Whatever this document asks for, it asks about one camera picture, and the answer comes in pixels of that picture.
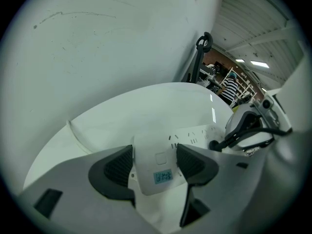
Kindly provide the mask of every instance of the white ceiling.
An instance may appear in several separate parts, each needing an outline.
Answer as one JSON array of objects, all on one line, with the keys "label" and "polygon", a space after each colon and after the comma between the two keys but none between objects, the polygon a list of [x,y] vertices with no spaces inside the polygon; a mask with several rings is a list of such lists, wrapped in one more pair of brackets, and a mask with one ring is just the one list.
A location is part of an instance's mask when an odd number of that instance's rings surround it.
[{"label": "white ceiling", "polygon": [[267,90],[281,87],[303,56],[300,26],[281,0],[223,0],[211,34],[214,46],[244,59],[240,66],[256,73],[253,78]]}]

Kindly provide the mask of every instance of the striped shirt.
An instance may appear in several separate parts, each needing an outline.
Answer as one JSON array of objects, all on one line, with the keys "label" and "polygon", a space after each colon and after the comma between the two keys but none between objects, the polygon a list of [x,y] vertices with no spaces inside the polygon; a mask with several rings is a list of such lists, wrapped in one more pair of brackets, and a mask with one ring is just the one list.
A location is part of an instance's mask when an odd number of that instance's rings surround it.
[{"label": "striped shirt", "polygon": [[226,99],[229,99],[230,101],[233,101],[236,90],[238,88],[238,84],[235,82],[234,79],[228,78],[224,81],[224,85],[225,89],[221,93],[222,96],[224,96]]}]

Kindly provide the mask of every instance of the white wall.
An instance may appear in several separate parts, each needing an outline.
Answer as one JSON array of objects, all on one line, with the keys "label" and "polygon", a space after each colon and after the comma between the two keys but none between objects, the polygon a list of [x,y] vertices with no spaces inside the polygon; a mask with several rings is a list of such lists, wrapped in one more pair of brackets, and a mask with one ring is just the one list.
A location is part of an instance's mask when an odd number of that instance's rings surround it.
[{"label": "white wall", "polygon": [[18,193],[41,148],[93,106],[178,80],[222,0],[29,0],[0,52],[1,163]]}]

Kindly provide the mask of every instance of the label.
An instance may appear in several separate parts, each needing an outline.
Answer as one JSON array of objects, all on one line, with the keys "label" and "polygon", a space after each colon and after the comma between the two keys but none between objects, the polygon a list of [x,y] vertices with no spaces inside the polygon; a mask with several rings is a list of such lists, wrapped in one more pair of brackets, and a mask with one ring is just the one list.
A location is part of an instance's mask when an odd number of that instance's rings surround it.
[{"label": "label", "polygon": [[154,173],[155,184],[167,182],[167,181],[172,180],[172,179],[173,179],[173,176],[172,176],[171,169]]}]

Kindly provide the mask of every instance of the black cable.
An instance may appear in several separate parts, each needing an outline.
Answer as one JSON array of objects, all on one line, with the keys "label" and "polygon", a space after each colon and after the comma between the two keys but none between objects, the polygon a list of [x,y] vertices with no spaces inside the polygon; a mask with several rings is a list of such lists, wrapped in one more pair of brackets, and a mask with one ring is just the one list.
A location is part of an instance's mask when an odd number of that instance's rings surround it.
[{"label": "black cable", "polygon": [[213,140],[209,143],[209,149],[220,152],[223,148],[237,141],[238,138],[244,136],[245,134],[254,133],[254,132],[258,132],[258,133],[263,132],[263,133],[269,133],[269,134],[279,135],[279,136],[285,136],[288,134],[287,132],[284,132],[278,129],[273,129],[273,128],[261,128],[261,127],[251,128],[251,129],[247,129],[242,132],[239,132],[237,134],[234,134],[232,137],[222,141],[221,143],[218,143],[217,141]]}]

